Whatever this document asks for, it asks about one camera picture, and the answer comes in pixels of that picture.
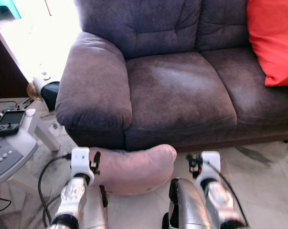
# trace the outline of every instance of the gray control panel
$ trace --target gray control panel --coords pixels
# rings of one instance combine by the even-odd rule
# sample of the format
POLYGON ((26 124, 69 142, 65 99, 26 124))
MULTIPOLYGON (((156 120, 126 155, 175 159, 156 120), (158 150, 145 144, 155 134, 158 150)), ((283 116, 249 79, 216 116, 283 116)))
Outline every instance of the gray control panel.
POLYGON ((0 140, 0 175, 9 170, 23 155, 3 138, 0 140))

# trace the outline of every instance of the electrical wire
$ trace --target electrical wire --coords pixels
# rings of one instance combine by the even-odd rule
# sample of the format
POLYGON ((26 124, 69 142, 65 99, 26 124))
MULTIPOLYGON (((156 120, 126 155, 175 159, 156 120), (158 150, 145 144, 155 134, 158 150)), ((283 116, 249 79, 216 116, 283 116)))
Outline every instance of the electrical wire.
MULTIPOLYGON (((60 160, 60 159, 70 160, 70 159, 71 159, 71 155, 72 155, 72 154, 66 154, 66 155, 58 156, 58 157, 55 157, 55 158, 51 159, 51 160, 45 165, 45 167, 43 168, 43 170, 42 170, 42 172, 41 172, 41 174, 40 174, 40 177, 39 177, 39 181, 38 181, 39 197, 40 197, 40 200, 41 200, 41 202, 42 202, 43 208, 45 209, 45 212, 46 212, 46 215, 47 215, 49 224, 51 224, 51 222, 52 222, 52 217, 51 217, 51 215, 50 215, 50 213, 49 213, 49 210, 47 209, 47 205, 46 205, 45 199, 44 199, 44 197, 43 197, 43 195, 42 195, 42 191, 41 191, 41 181, 42 181, 42 177, 43 177, 43 175, 44 175, 47 167, 48 167, 51 163, 53 163, 53 162, 55 162, 55 161, 57 161, 57 160, 60 160)), ((46 223, 45 218, 43 218, 43 225, 44 225, 45 228, 47 228, 47 223, 46 223)))
POLYGON ((6 207, 4 207, 3 209, 0 210, 0 212, 1 212, 1 211, 5 210, 7 207, 10 206, 10 204, 11 204, 11 200, 3 199, 3 198, 0 198, 0 200, 2 200, 2 201, 6 201, 6 202, 9 202, 9 204, 8 204, 6 207))
POLYGON ((215 168, 215 166, 213 166, 212 164, 210 164, 208 161, 205 161, 205 160, 202 160, 203 163, 205 163, 206 165, 208 165, 210 168, 212 168, 216 173, 218 173, 218 175, 221 177, 221 179, 225 182, 225 184, 228 186, 228 188, 230 189, 231 193, 233 194, 234 198, 236 199, 236 202, 238 204, 238 207, 240 209, 240 212, 244 218, 244 221, 245 221, 245 226, 246 227, 249 227, 249 223, 248 223, 248 220, 246 219, 245 217, 245 213, 243 211, 243 208, 241 207, 241 204, 239 202, 239 199, 237 198, 237 195, 236 193, 233 191, 233 188, 232 186, 229 184, 229 182, 225 179, 225 177, 222 175, 222 173, 217 169, 215 168))
POLYGON ((58 196, 56 196, 55 198, 53 198, 51 201, 49 201, 49 203, 46 204, 46 207, 43 210, 43 215, 42 215, 42 220, 43 222, 46 222, 46 211, 48 211, 48 207, 55 202, 55 200, 57 200, 60 197, 61 194, 59 194, 58 196))
POLYGON ((18 103, 16 101, 0 101, 0 103, 4 104, 4 103, 14 103, 15 106, 14 107, 17 107, 18 103))

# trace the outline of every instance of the pink pillow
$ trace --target pink pillow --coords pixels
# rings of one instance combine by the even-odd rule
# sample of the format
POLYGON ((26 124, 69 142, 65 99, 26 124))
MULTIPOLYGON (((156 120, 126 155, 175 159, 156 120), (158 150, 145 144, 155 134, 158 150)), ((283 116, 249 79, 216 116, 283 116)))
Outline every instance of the pink pillow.
POLYGON ((116 195, 142 195, 163 186, 173 173, 177 152, 170 145, 159 145, 137 152, 111 151, 90 148, 90 158, 101 153, 100 175, 94 184, 104 185, 107 193, 116 195))

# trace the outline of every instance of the seat cushion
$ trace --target seat cushion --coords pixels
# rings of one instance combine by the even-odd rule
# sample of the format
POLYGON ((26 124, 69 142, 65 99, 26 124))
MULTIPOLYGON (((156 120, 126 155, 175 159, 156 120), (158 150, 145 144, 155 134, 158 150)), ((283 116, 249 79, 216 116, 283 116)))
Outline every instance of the seat cushion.
POLYGON ((202 52, 224 83, 239 123, 288 125, 288 87, 265 87, 266 75, 251 48, 202 52))
POLYGON ((189 135, 236 125, 224 85, 199 53, 141 57, 126 64, 133 115, 126 135, 189 135))

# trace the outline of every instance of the sofa base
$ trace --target sofa base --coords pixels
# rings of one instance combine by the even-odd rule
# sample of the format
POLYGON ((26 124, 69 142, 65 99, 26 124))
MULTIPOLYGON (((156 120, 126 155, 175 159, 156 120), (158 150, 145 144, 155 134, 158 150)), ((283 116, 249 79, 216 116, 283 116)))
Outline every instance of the sofa base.
POLYGON ((67 128, 66 132, 78 146, 128 151, 144 150, 160 144, 169 144, 178 152, 188 152, 288 140, 288 126, 251 126, 245 124, 185 136, 134 136, 125 135, 123 130, 84 132, 67 128))

